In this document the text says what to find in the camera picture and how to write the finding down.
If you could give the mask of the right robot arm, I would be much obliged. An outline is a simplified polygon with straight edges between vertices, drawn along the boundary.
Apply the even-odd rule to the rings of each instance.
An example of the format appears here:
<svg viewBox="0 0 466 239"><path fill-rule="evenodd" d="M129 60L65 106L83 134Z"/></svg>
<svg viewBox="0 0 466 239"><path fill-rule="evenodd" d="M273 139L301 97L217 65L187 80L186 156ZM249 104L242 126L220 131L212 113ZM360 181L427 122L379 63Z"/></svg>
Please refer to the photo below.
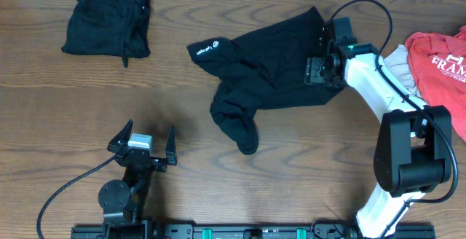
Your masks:
<svg viewBox="0 0 466 239"><path fill-rule="evenodd" d="M459 169L447 108L410 93L370 43L339 45L324 57L308 58L304 81L353 88L380 122L373 162L377 184L341 238L434 238L430 227L397 224L413 204L442 203L456 191Z"/></svg>

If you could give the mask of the black t-shirt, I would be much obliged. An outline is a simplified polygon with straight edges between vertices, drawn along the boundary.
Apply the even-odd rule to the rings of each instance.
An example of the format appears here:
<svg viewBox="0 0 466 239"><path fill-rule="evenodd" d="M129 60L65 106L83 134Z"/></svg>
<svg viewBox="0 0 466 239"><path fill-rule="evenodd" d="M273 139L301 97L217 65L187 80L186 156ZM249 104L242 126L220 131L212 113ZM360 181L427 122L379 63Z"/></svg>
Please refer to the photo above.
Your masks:
<svg viewBox="0 0 466 239"><path fill-rule="evenodd" d="M258 149L258 110L325 105L343 90L338 82L304 81L308 58L326 53L323 25L311 7L235 39L214 37L187 46L192 62L220 79L210 114L241 153Z"/></svg>

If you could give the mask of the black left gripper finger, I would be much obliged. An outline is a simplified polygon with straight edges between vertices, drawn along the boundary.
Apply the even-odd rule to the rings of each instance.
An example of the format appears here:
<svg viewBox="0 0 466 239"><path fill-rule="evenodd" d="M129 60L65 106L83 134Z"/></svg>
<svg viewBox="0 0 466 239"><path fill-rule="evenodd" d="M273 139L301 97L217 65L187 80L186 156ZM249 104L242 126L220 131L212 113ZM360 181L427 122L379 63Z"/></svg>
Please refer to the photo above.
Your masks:
<svg viewBox="0 0 466 239"><path fill-rule="evenodd" d="M107 150L114 154L120 154L128 147L128 141L132 133L133 121L130 119L127 124L109 141Z"/></svg>
<svg viewBox="0 0 466 239"><path fill-rule="evenodd" d="M170 132L167 138L167 144L165 147L165 155L168 165L177 165L178 164L178 155L175 147L175 127L170 128Z"/></svg>

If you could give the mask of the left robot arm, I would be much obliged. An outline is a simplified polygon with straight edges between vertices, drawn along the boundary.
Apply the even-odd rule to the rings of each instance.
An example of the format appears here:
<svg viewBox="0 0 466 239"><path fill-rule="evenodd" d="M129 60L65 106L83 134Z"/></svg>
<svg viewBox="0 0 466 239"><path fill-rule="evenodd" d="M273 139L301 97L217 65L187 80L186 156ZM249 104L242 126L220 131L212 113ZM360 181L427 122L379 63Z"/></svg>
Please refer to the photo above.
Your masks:
<svg viewBox="0 0 466 239"><path fill-rule="evenodd" d="M175 147L175 128L171 127L164 157L154 157L153 138L132 132L133 121L128 123L109 141L107 150L114 154L113 161L125 169L121 179L105 183L98 193L103 209L105 239L153 238L157 231L151 218L142 216L154 172L165 173L169 165L178 164Z"/></svg>

